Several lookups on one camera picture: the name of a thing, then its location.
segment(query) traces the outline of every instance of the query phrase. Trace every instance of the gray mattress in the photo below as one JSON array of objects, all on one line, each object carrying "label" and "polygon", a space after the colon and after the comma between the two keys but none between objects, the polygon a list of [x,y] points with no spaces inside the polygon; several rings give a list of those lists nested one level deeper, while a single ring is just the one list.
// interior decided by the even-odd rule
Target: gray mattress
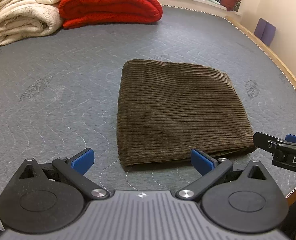
[{"label": "gray mattress", "polygon": [[[86,176],[110,191],[176,191],[200,177],[189,163],[121,167],[117,99],[123,64],[134,58],[224,71],[254,131],[296,134],[296,91],[261,49],[223,18],[164,7],[156,24],[87,26],[0,47],[0,193],[25,158],[51,162],[85,147],[96,154]],[[267,152],[234,161],[251,158],[261,160],[285,195],[296,186],[296,173],[272,166]]]}]

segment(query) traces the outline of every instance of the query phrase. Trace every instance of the wooden bed frame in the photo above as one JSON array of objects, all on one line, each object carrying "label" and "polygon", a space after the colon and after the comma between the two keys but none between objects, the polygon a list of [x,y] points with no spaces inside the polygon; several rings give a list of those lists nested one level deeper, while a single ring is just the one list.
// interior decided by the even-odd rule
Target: wooden bed frame
[{"label": "wooden bed frame", "polygon": [[[284,75],[289,79],[290,83],[296,89],[296,77],[289,70],[289,68],[280,60],[280,58],[269,48],[267,47],[260,39],[258,39],[252,32],[246,29],[241,25],[235,17],[230,15],[225,17],[229,22],[231,22],[236,28],[241,30],[248,38],[250,38],[270,59],[280,68]],[[296,201],[296,188],[290,192],[287,196],[289,205]]]}]

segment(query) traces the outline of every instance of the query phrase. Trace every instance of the gray ribbed plate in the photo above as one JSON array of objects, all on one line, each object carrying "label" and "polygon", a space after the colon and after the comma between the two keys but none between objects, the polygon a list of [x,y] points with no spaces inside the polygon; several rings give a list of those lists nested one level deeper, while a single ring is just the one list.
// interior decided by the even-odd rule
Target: gray ribbed plate
[{"label": "gray ribbed plate", "polygon": [[[199,177],[188,163],[123,170],[115,122],[123,64],[130,59],[191,62],[226,72],[254,131],[296,134],[296,91],[277,66],[227,20],[164,7],[156,24],[114,24],[60,30],[0,47],[0,193],[25,158],[51,162],[91,147],[86,173],[108,190],[177,191]],[[260,159],[286,195],[296,174]]]},{"label": "gray ribbed plate", "polygon": [[46,235],[4,233],[0,240],[286,240],[274,230],[240,235],[215,227],[197,204],[174,198],[170,191],[119,191],[92,201],[72,225]]}]

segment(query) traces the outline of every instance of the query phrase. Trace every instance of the stack of folded blankets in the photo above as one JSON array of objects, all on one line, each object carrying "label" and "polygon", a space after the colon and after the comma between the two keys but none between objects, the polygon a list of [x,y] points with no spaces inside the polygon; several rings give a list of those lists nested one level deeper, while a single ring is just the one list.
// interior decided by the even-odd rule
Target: stack of folded blankets
[{"label": "stack of folded blankets", "polygon": [[162,17],[158,0],[61,0],[63,27],[100,23],[154,23]]},{"label": "stack of folded blankets", "polygon": [[0,0],[0,45],[54,33],[62,26],[61,0]]}]

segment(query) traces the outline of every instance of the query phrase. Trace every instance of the ribbed fabric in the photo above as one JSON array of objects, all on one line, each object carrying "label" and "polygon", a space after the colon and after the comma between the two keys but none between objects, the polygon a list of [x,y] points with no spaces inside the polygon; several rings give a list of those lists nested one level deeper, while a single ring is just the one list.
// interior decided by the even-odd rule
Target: ribbed fabric
[{"label": "ribbed fabric", "polygon": [[122,165],[247,154],[256,148],[229,76],[188,63],[130,60],[122,70],[117,115]]}]

